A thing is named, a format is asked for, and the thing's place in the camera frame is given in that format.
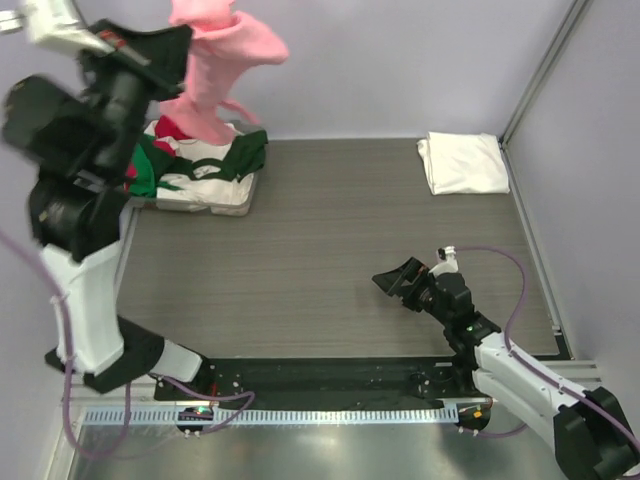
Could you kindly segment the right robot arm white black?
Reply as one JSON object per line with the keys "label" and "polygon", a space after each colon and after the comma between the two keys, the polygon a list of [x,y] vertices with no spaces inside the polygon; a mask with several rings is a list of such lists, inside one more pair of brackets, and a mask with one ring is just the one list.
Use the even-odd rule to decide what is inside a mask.
{"label": "right robot arm white black", "polygon": [[549,369],[476,309],[454,250],[436,266],[410,258],[373,282],[443,327],[461,380],[497,400],[551,448],[568,479],[636,479],[639,441],[613,393]]}

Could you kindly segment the pink t shirt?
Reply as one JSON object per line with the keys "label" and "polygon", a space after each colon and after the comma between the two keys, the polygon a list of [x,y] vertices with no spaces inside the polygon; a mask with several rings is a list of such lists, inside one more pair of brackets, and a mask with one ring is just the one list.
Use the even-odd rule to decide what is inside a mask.
{"label": "pink t shirt", "polygon": [[161,102],[159,112],[191,138],[212,145],[231,143],[235,131],[219,117],[220,108],[254,123],[255,116],[232,100],[235,82],[249,69],[280,65],[289,58],[285,42],[265,23],[231,1],[174,1],[173,26],[192,29],[185,90]]}

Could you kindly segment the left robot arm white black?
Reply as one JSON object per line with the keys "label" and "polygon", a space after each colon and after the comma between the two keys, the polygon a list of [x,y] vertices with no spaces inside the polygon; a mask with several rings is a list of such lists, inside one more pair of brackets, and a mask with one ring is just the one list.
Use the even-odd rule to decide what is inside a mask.
{"label": "left robot arm white black", "polygon": [[4,142],[38,168],[28,213],[59,333],[46,362],[99,393],[149,374],[205,392],[209,360],[121,317],[115,289],[127,171],[149,105],[183,90],[192,31],[138,32],[104,19],[81,35],[73,55],[92,75],[81,96],[32,75],[4,101]]}

